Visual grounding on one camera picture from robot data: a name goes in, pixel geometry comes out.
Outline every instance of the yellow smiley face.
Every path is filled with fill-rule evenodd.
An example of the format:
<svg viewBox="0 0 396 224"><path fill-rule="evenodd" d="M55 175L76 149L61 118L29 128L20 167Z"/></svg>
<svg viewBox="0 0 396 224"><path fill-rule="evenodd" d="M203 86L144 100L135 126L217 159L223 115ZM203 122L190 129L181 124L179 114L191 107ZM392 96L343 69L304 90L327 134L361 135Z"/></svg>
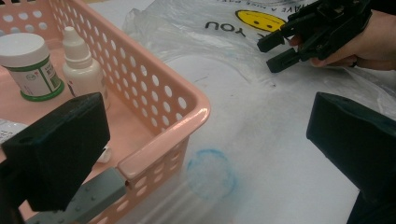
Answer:
<svg viewBox="0 0 396 224"><path fill-rule="evenodd" d="M269 32L276 31L285 24L285 21L276 16L258 11L238 10L235 15L243 23Z"/></svg>

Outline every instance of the jar label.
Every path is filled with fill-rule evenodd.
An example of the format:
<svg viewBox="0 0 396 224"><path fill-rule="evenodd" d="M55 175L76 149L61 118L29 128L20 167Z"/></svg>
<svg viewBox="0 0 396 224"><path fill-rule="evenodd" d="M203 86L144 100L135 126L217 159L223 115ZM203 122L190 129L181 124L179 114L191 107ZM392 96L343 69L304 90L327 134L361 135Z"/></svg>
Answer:
<svg viewBox="0 0 396 224"><path fill-rule="evenodd" d="M50 61L35 70L9 71L9 73L21 91L28 96L43 96L53 93L58 90L62 83Z"/></svg>

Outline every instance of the black object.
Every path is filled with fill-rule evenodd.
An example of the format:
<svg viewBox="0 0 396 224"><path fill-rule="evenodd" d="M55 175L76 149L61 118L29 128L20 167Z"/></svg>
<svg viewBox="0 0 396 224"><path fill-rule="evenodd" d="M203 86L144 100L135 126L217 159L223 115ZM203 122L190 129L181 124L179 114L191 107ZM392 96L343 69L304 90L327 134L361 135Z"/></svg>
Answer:
<svg viewBox="0 0 396 224"><path fill-rule="evenodd" d="M361 191L348 224L396 223L396 121L318 92L306 137Z"/></svg>
<svg viewBox="0 0 396 224"><path fill-rule="evenodd" d="M317 57L326 59L361 33L372 12L370 0L318 0L288 16L279 30L263 37L257 46L261 52L285 44L284 38L299 35L303 44L297 51L289 49L267 62L271 72L277 73L296 64Z"/></svg>
<svg viewBox="0 0 396 224"><path fill-rule="evenodd" d="M7 200L0 208L15 212L27 199L34 211L65 210L109 139L100 93L59 106L3 143L0 195ZM3 220L4 211L0 223L14 223Z"/></svg>

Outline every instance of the jar cap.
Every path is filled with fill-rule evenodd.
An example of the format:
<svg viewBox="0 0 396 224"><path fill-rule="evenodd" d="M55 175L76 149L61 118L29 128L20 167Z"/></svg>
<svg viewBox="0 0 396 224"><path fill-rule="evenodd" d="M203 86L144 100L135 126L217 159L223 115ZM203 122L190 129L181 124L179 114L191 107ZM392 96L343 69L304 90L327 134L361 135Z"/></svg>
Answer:
<svg viewBox="0 0 396 224"><path fill-rule="evenodd" d="M0 65L25 67L40 63L50 55L40 35L18 33L0 36Z"/></svg>

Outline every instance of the black sleeve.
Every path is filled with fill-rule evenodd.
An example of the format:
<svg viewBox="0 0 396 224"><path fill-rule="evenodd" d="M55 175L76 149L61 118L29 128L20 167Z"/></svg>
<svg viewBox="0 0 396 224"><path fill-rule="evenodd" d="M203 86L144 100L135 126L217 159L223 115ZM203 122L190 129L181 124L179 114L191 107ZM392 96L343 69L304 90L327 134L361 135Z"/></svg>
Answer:
<svg viewBox="0 0 396 224"><path fill-rule="evenodd" d="M388 14L396 15L395 0L372 0L371 8Z"/></svg>

